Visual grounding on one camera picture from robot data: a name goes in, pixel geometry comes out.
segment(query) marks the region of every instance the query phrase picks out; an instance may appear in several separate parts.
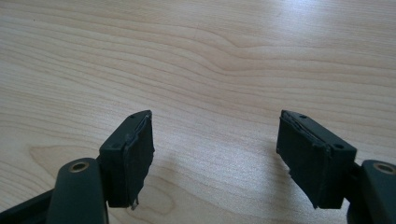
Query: metal terminal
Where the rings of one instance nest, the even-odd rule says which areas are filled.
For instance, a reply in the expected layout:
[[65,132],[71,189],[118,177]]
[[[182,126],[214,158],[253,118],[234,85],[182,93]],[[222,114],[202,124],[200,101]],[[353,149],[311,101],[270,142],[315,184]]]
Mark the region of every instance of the metal terminal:
[[136,197],[136,200],[134,200],[134,203],[131,205],[132,211],[134,211],[138,205],[139,205],[139,199]]
[[90,166],[90,164],[86,161],[78,161],[69,167],[70,173],[78,173],[84,171]]
[[376,162],[373,164],[374,168],[387,175],[396,175],[396,169],[386,163]]

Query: black plastic housing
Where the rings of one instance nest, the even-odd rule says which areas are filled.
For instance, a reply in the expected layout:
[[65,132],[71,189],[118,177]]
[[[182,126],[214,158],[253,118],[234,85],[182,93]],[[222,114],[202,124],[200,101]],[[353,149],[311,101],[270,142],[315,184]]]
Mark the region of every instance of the black plastic housing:
[[364,161],[360,185],[374,223],[396,223],[396,166],[383,161]]
[[357,149],[311,118],[283,110],[276,152],[315,208],[340,208]]
[[134,206],[154,156],[151,111],[129,116],[99,149],[110,207]]

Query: wooden table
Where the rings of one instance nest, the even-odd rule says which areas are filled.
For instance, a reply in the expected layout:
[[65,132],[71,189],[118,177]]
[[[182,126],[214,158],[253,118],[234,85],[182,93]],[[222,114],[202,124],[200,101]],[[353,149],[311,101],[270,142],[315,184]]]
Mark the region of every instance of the wooden table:
[[396,3],[0,1],[0,211],[53,188],[134,112],[154,162],[111,223],[346,223],[314,210],[276,154],[281,109],[357,163],[396,159]]

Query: round hole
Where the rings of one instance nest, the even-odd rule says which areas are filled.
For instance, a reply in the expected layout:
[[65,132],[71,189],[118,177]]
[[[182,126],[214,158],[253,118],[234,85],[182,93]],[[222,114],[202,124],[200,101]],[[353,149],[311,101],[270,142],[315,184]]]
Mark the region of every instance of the round hole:
[[374,163],[374,168],[387,175],[396,175],[396,169],[393,166],[382,162]]
[[336,148],[344,148],[344,146],[343,146],[343,145],[340,145],[340,144],[334,144],[334,146],[335,146]]
[[78,172],[81,172],[81,171],[87,169],[88,166],[90,166],[89,163],[87,163],[85,161],[79,161],[69,167],[69,172],[78,173]]

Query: light wood grain surface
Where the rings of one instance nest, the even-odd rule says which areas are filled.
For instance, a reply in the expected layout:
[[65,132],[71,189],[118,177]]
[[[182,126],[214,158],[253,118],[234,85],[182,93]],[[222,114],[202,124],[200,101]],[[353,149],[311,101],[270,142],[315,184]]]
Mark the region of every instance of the light wood grain surface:
[[276,154],[281,109],[396,159],[392,0],[0,1],[0,211],[153,112],[154,162],[111,223],[346,223]]

